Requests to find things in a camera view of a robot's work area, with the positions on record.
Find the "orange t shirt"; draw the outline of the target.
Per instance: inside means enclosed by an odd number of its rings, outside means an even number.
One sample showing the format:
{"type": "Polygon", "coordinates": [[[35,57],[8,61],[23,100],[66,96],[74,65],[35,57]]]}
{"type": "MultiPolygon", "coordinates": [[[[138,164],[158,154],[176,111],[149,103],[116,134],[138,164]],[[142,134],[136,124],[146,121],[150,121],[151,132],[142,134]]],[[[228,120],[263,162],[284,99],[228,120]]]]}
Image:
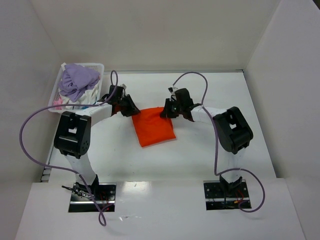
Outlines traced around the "orange t shirt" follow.
{"type": "Polygon", "coordinates": [[[171,119],[160,116],[163,110],[163,107],[146,108],[131,117],[142,148],[176,139],[171,119]]]}

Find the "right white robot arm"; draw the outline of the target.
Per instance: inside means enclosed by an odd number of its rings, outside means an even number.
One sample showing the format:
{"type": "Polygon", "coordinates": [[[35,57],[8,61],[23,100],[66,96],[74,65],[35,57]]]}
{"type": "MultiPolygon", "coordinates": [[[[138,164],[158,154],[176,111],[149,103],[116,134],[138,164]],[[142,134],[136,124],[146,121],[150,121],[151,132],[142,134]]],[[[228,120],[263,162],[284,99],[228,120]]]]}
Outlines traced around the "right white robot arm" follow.
{"type": "Polygon", "coordinates": [[[188,121],[210,124],[215,137],[214,174],[219,177],[219,184],[226,196],[233,194],[240,187],[240,174],[245,149],[253,139],[253,131],[240,109],[205,107],[194,103],[186,88],[170,87],[171,96],[165,99],[164,110],[160,117],[174,119],[183,116],[188,121]]]}

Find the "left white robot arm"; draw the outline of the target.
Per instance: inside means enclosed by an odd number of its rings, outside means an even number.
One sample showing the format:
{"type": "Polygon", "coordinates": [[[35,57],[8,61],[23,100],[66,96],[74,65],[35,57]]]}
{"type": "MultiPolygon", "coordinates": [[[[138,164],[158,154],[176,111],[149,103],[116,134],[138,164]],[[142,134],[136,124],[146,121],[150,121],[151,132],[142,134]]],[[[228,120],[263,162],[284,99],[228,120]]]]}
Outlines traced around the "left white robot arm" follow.
{"type": "Polygon", "coordinates": [[[124,117],[138,115],[132,97],[126,93],[126,86],[111,85],[94,106],[76,112],[64,111],[61,114],[53,145],[68,160],[75,171],[76,183],[73,191],[89,193],[96,198],[102,192],[98,175],[92,169],[88,150],[91,144],[91,128],[95,124],[120,112],[124,117]]]}

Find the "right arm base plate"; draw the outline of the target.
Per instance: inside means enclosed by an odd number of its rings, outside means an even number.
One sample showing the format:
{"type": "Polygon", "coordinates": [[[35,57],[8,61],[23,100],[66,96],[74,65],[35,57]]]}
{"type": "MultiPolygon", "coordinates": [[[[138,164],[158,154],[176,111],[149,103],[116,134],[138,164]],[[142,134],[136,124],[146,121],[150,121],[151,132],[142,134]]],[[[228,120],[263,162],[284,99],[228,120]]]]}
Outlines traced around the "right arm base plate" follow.
{"type": "Polygon", "coordinates": [[[243,180],[233,192],[225,193],[219,181],[205,181],[203,183],[205,205],[207,211],[251,209],[251,201],[247,183],[243,180]]]}

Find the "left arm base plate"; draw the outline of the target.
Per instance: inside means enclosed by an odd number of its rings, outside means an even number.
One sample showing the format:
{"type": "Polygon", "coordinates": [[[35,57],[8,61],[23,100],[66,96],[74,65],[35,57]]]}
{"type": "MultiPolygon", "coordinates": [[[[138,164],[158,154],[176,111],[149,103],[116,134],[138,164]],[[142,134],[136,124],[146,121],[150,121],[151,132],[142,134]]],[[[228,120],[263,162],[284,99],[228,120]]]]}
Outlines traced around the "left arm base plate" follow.
{"type": "MultiPolygon", "coordinates": [[[[87,190],[76,184],[73,187],[64,187],[71,191],[69,202],[69,213],[93,213],[98,212],[87,190]]],[[[97,205],[104,212],[114,212],[116,204],[116,183],[100,183],[99,192],[94,198],[97,205]]]]}

